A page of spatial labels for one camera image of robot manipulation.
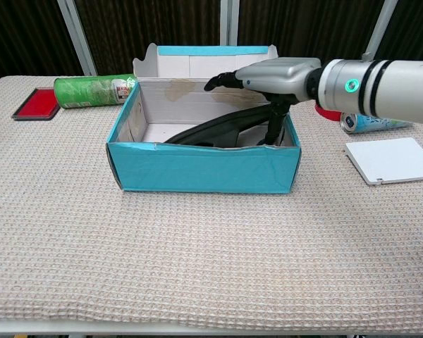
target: beige tablecloth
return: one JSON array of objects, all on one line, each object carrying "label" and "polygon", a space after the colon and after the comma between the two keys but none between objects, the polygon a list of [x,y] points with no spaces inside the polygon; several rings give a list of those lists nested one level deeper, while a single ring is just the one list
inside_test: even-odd
[{"label": "beige tablecloth", "polygon": [[423,332],[423,181],[369,187],[313,103],[287,195],[123,193],[105,141],[120,106],[11,114],[52,77],[0,80],[0,318]]}]

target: red ink pad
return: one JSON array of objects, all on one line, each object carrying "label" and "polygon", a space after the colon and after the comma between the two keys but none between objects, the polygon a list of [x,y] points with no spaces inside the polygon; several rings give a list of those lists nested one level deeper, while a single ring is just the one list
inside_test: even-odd
[{"label": "red ink pad", "polygon": [[11,116],[17,121],[51,120],[59,110],[53,88],[36,88]]}]

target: green can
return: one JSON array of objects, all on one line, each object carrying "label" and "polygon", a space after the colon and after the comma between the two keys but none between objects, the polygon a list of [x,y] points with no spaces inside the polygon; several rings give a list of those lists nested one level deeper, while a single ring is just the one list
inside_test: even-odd
[{"label": "green can", "polygon": [[123,104],[134,86],[133,74],[67,77],[54,83],[56,100],[63,108]]}]

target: green led ring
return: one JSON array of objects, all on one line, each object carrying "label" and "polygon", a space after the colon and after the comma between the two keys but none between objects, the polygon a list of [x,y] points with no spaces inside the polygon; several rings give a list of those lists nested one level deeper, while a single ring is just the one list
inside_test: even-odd
[{"label": "green led ring", "polygon": [[350,79],[350,80],[346,81],[345,89],[348,93],[355,92],[356,90],[359,89],[359,80],[358,79]]}]

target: red object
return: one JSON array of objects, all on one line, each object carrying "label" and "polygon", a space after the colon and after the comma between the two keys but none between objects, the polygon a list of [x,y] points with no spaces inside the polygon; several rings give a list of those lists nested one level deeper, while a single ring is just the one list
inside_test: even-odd
[{"label": "red object", "polygon": [[59,110],[53,88],[36,88],[11,116],[14,120],[51,120]]},{"label": "red object", "polygon": [[323,116],[324,118],[327,118],[328,120],[340,121],[340,111],[327,111],[326,109],[323,109],[317,104],[315,104],[315,110],[318,112],[319,115]]}]

